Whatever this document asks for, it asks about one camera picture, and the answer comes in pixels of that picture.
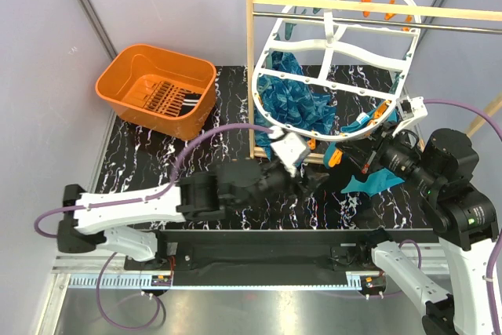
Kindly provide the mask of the teal cloth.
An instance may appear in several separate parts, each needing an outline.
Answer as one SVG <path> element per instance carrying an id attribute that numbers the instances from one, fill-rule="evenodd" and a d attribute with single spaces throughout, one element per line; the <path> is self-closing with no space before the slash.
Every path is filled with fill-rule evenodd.
<path id="1" fill-rule="evenodd" d="M 388 108 L 388 100 L 381 102 L 375 109 L 369 112 L 362 112 L 348 126 L 342 126 L 342 133 L 358 131 L 368 124 L 373 124 Z M 361 192 L 373 197 L 376 194 L 386 191 L 395 185 L 403 183 L 403 179 L 398 178 L 388 169 L 380 168 L 374 173 L 363 174 L 351 161 L 342 156 L 339 165 L 328 167 L 328 159 L 336 149 L 336 143 L 331 142 L 324 154 L 323 164 L 328 169 L 329 179 L 326 181 L 327 187 L 342 194 Z"/>

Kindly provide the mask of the wooden clothes rack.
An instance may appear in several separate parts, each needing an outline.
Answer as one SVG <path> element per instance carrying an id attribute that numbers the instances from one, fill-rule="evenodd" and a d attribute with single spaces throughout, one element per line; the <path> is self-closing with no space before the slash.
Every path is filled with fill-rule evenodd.
<path id="1" fill-rule="evenodd" d="M 414 0 L 246 0 L 248 120 L 253 122 L 255 115 L 261 114 L 273 126 L 325 142 L 348 142 L 368 137 L 380 124 L 389 119 L 402 98 L 401 94 L 418 45 L 420 32 L 431 28 L 430 24 L 422 21 L 425 16 L 490 22 L 501 20 L 499 11 L 422 6 L 417 5 Z M 297 24 L 322 25 L 325 36 L 298 42 L 279 41 L 276 38 L 278 30 L 288 20 Z M 390 58 L 342 42 L 341 38 L 348 30 L 401 35 L 410 38 L 411 43 L 404 58 Z M 313 50 L 324 52 L 321 71 L 316 78 L 276 71 L 267 66 L 274 51 L 298 53 Z M 396 72 L 398 79 L 393 90 L 385 93 L 328 81 L 329 66 L 336 53 L 355 58 L 374 67 Z M 259 79 L 264 75 L 302 82 L 307 86 L 322 86 L 358 96 L 374 97 L 382 100 L 384 107 L 378 109 L 375 117 L 371 118 L 368 124 L 360 130 L 328 135 L 301 129 L 280 122 L 265 111 L 263 97 L 258 90 Z"/>

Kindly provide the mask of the blue patterned cloth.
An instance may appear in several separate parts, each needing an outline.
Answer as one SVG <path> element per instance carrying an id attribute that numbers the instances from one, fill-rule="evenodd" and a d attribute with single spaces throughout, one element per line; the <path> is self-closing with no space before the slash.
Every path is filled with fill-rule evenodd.
<path id="1" fill-rule="evenodd" d="M 274 51 L 266 59 L 266 68 L 294 75 L 303 75 L 303 69 L 292 53 Z M 330 105 L 329 94 L 313 93 L 306 84 L 275 76 L 259 77 L 257 89 L 260 103 L 272 118 L 299 129 L 330 134 L 336 107 Z M 271 141 L 266 133 L 255 133 L 256 145 L 263 148 L 271 159 Z"/>

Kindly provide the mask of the orange clothespin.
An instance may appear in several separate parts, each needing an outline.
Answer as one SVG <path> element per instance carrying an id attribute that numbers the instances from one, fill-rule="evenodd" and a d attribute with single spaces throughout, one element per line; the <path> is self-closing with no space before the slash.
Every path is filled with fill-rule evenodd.
<path id="1" fill-rule="evenodd" d="M 314 149 L 316 149 L 316 146 L 317 146 L 317 141 L 316 139 L 313 139 L 311 138 L 308 142 L 307 142 L 307 145 L 308 147 L 313 151 Z"/>
<path id="2" fill-rule="evenodd" d="M 336 148 L 328 159 L 328 167 L 332 168 L 339 165 L 342 160 L 343 152 Z"/>

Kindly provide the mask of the orange plastic basket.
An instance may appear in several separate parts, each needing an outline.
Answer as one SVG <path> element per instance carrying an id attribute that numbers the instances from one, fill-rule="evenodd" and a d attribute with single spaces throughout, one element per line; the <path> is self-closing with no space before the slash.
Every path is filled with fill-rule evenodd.
<path id="1" fill-rule="evenodd" d="M 96 94 L 120 119 L 181 140 L 201 131 L 216 103 L 216 68 L 207 60 L 136 44 L 122 50 L 97 79 Z M 180 112 L 187 93 L 201 98 Z"/>

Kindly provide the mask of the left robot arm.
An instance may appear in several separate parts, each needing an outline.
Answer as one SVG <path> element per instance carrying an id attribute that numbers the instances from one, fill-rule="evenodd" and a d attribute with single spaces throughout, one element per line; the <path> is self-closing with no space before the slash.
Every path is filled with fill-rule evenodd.
<path id="1" fill-rule="evenodd" d="M 112 194 L 94 194 L 80 186 L 64 191 L 65 214 L 56 231 L 61 253 L 105 249 L 145 262 L 154 269 L 169 261 L 159 235 L 134 229 L 148 221 L 168 223 L 223 220 L 228 214 L 260 206 L 275 194 L 303 201 L 329 178 L 305 169 L 290 174 L 279 160 L 260 164 L 242 159 L 194 173 L 175 184 Z"/>

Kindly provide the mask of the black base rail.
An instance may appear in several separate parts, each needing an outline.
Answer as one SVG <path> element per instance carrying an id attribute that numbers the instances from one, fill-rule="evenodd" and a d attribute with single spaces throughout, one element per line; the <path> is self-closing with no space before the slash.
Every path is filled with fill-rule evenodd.
<path id="1" fill-rule="evenodd" d="M 368 230 L 162 231 L 163 256 L 137 262 L 118 255 L 103 287 L 187 290 L 360 290 L 384 277 L 370 260 Z"/>

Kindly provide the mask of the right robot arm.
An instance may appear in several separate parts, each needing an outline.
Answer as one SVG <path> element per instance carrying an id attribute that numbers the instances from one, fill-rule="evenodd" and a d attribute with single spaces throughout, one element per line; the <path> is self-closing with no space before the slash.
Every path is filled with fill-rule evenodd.
<path id="1" fill-rule="evenodd" d="M 479 156 L 460 131 L 435 130 L 423 150 L 409 130 L 390 122 L 337 148 L 363 172 L 388 169 L 412 184 L 446 257 L 452 290 L 437 287 L 383 229 L 362 236 L 354 253 L 365 269 L 380 269 L 417 308 L 427 334 L 499 334 L 501 304 L 495 257 L 499 228 L 494 204 L 471 183 Z"/>

